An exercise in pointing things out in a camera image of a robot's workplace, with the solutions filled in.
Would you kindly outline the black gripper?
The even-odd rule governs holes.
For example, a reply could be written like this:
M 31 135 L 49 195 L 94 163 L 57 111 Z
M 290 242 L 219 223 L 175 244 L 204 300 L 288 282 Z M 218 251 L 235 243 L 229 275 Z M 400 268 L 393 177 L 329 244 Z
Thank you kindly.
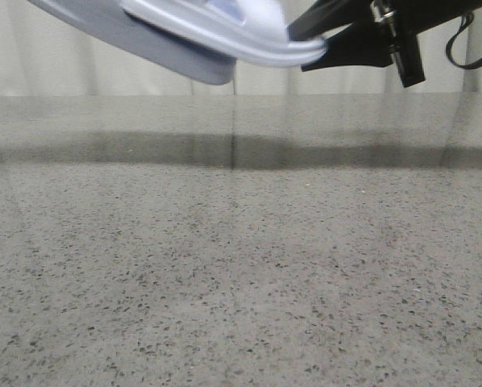
M 288 32 L 292 40 L 305 41 L 350 24 L 327 40 L 320 59 L 301 70 L 395 64 L 407 88 L 426 79 L 418 35 L 481 7 L 482 1 L 316 1 Z

